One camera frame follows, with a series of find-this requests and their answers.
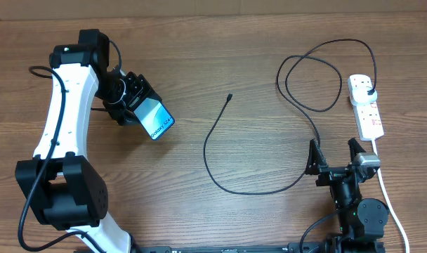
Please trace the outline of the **Samsung Galaxy smartphone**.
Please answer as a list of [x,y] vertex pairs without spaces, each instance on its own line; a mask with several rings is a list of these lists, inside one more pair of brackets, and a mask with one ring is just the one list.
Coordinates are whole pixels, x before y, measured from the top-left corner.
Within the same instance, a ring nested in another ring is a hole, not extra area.
[[161,101],[146,98],[133,113],[152,140],[160,138],[175,123]]

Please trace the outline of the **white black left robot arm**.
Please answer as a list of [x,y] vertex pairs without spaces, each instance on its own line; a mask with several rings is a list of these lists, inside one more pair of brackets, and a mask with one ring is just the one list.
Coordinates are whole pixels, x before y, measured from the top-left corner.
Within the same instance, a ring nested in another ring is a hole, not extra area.
[[56,46],[48,66],[32,74],[53,82],[46,125],[30,160],[19,161],[15,179],[26,201],[24,212],[77,236],[92,252],[137,252],[133,236],[108,211],[108,191],[87,158],[86,139],[92,102],[119,125],[140,124],[151,139],[175,122],[161,97],[140,74],[110,68],[112,40],[100,30],[81,30],[76,44]]

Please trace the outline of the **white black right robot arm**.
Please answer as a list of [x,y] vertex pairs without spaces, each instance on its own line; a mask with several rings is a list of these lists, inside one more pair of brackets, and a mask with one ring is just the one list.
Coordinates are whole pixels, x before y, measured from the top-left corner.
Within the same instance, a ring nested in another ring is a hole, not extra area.
[[360,183],[372,179],[379,171],[381,161],[375,153],[365,151],[354,139],[348,141],[350,162],[344,167],[330,167],[320,150],[320,144],[311,140],[305,173],[317,177],[317,186],[329,187],[335,211],[311,225],[300,239],[298,248],[307,247],[307,234],[326,220],[337,216],[340,232],[330,233],[317,242],[312,252],[384,252],[384,226],[390,214],[388,205],[374,198],[363,198]]

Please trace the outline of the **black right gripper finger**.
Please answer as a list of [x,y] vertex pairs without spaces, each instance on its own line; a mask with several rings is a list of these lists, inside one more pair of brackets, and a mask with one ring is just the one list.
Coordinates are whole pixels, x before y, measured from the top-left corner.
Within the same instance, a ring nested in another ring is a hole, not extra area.
[[356,162],[360,159],[360,153],[366,153],[365,149],[358,143],[355,138],[351,138],[348,141],[348,147],[350,151],[350,161]]
[[327,168],[328,164],[320,150],[319,143],[315,139],[310,140],[305,173],[307,175],[319,175]]

